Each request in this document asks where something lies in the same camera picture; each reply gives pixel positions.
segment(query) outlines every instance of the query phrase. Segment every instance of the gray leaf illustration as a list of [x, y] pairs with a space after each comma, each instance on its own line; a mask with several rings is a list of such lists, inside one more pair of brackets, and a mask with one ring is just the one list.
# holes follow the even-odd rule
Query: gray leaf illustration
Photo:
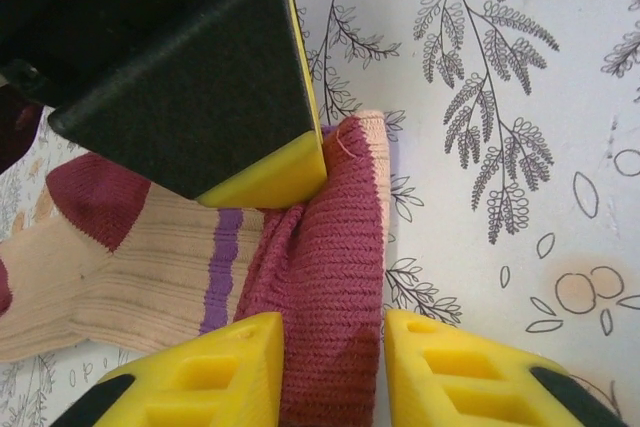
[[616, 302], [620, 307], [627, 309], [640, 310], [640, 295], [630, 295]]
[[400, 217], [402, 217], [407, 222], [413, 222], [413, 214], [411, 213], [411, 210], [409, 210], [409, 207], [407, 207], [407, 205], [404, 202], [396, 200], [395, 206], [396, 206], [396, 212], [398, 212], [398, 215]]
[[508, 265], [503, 265], [500, 269], [500, 286], [504, 289], [511, 282], [511, 268]]
[[576, 172], [573, 176], [573, 195], [584, 215], [595, 219], [598, 215], [600, 197], [591, 179], [582, 172]]
[[556, 234], [554, 234], [553, 232], [549, 232], [548, 234], [543, 235], [538, 241], [538, 244], [536, 245], [536, 252], [538, 253], [538, 258], [542, 260], [547, 255], [549, 255], [553, 250], [553, 246], [555, 244], [556, 244]]
[[600, 312], [600, 326], [602, 327], [602, 332], [607, 337], [613, 332], [613, 319], [611, 318], [611, 311], [609, 309], [604, 309]]
[[564, 325], [564, 321], [560, 319], [536, 320], [529, 324], [526, 331], [530, 334], [541, 334], [544, 332], [553, 332]]
[[546, 304], [546, 302], [543, 302], [537, 297], [531, 297], [529, 300], [531, 300], [533, 306], [543, 314], [552, 315], [554, 317], [556, 316], [556, 313]]
[[453, 304], [456, 300], [455, 297], [442, 297], [436, 301], [434, 307], [446, 307], [447, 305]]
[[416, 260], [417, 259], [415, 259], [413, 257], [405, 257], [405, 258], [402, 258], [402, 259], [398, 259], [391, 266], [391, 269], [400, 270], [400, 271], [408, 271], [411, 268], [411, 266], [416, 262]]

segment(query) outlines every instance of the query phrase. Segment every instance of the maroon sock toe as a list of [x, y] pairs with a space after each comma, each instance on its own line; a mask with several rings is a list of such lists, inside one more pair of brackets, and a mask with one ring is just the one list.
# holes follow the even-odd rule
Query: maroon sock toe
[[47, 175], [51, 198], [67, 220], [111, 252], [140, 215], [151, 182], [94, 153]]
[[9, 274], [4, 263], [0, 260], [0, 315], [9, 310], [12, 300], [13, 294], [9, 289]]

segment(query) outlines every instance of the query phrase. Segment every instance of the fern branch print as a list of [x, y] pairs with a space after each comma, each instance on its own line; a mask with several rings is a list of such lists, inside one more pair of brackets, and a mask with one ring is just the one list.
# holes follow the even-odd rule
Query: fern branch print
[[0, 399], [14, 397], [16, 395], [16, 385], [18, 372], [22, 370], [24, 361], [12, 362], [0, 377]]
[[438, 297], [439, 290], [431, 282], [422, 282], [423, 268], [414, 258], [397, 260], [385, 272], [385, 280], [391, 289], [392, 305], [385, 308], [413, 310], [448, 325], [460, 323], [462, 309], [457, 297]]
[[298, 9], [298, 24], [300, 25], [300, 33], [302, 34], [302, 38], [303, 39], [308, 39], [309, 36], [311, 35], [311, 32], [309, 32], [308, 29], [305, 29], [304, 27], [304, 16], [307, 15], [307, 8], [306, 7], [301, 7]]
[[[300, 16], [306, 11], [299, 9], [298, 13]], [[355, 26], [356, 21], [356, 7], [345, 7], [338, 0], [331, 0], [320, 48], [306, 52], [311, 76], [314, 81], [322, 84], [323, 103], [320, 113], [326, 116], [329, 125], [353, 114], [362, 106], [348, 89], [349, 81], [342, 78], [333, 65], [335, 51], [341, 49], [347, 62], [361, 61], [363, 69], [367, 69], [372, 62], [400, 55], [400, 43], [385, 44], [383, 35], [363, 34], [360, 27]], [[304, 20], [300, 20], [300, 23], [303, 29]], [[309, 35], [303, 29], [303, 36], [308, 38]]]
[[29, 398], [25, 394], [18, 395], [17, 405], [9, 407], [9, 420], [2, 423], [2, 427], [22, 427], [27, 420], [27, 406]]
[[[477, 9], [469, 0], [421, 0], [413, 26], [414, 39], [423, 43], [425, 79], [434, 82], [437, 71], [446, 85], [457, 88], [443, 116], [444, 151], [455, 150], [463, 169], [478, 166], [471, 208], [477, 210], [486, 198], [491, 244], [502, 231], [513, 235], [527, 228], [527, 194], [550, 180], [554, 163], [538, 127], [522, 117], [506, 120], [496, 82], [515, 79], [531, 94], [530, 69], [547, 66], [531, 40], [555, 51], [559, 45], [544, 27], [504, 1], [486, 0]], [[461, 57], [466, 32], [482, 59], [482, 68], [468, 75]], [[519, 37], [510, 40], [513, 33]]]
[[[633, 0], [628, 10], [635, 12], [640, 10], [640, 0]], [[602, 72], [615, 75], [618, 78], [625, 76], [632, 67], [640, 64], [640, 20], [636, 21], [635, 29], [622, 36], [622, 42], [615, 45], [613, 50], [604, 58], [605, 65]], [[636, 89], [638, 97], [634, 102], [640, 102], [640, 87]]]
[[384, 113], [384, 127], [387, 131], [389, 142], [398, 141], [398, 133], [403, 130], [401, 124], [406, 118], [406, 111], [404, 110], [392, 110]]
[[391, 174], [391, 199], [398, 215], [407, 222], [413, 222], [413, 209], [424, 207], [424, 202], [415, 196], [415, 187], [409, 184], [410, 177]]

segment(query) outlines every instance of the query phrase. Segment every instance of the knitted sock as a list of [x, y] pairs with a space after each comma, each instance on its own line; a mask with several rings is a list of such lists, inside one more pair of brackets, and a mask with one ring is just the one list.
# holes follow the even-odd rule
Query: knitted sock
[[83, 339], [152, 352], [233, 318], [261, 213], [202, 207], [95, 154], [47, 185], [62, 216], [0, 244], [0, 360]]
[[307, 206], [266, 215], [236, 320], [283, 314], [284, 424], [368, 426], [389, 221], [383, 116], [346, 119], [325, 140], [324, 154], [325, 188]]

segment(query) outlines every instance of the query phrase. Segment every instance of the floral patterned surface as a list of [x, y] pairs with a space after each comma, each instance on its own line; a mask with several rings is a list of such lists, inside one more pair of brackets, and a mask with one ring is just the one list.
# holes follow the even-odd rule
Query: floral patterned surface
[[[640, 425], [640, 0], [296, 1], [325, 121], [386, 113], [385, 305], [552, 358]], [[0, 176], [3, 238], [79, 153], [42, 126]], [[128, 355], [0, 366], [0, 423], [48, 425]]]

